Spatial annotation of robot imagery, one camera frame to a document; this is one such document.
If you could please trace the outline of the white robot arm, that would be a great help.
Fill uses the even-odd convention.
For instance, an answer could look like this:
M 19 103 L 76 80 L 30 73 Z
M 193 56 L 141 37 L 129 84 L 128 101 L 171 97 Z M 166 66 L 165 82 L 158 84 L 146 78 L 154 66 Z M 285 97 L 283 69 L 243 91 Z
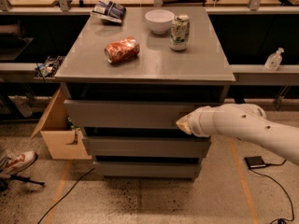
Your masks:
M 250 142 L 299 165 L 299 128 L 268 120 L 258 105 L 202 106 L 176 124 L 197 137 L 221 134 Z

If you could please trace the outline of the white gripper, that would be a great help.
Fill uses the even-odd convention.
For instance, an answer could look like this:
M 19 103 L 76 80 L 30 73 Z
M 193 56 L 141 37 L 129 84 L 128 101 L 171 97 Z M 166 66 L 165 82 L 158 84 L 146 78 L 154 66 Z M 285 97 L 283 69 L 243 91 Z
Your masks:
M 209 137 L 215 132 L 213 123 L 215 109 L 210 106 L 199 107 L 189 116 L 180 118 L 176 124 L 186 134 L 197 137 Z

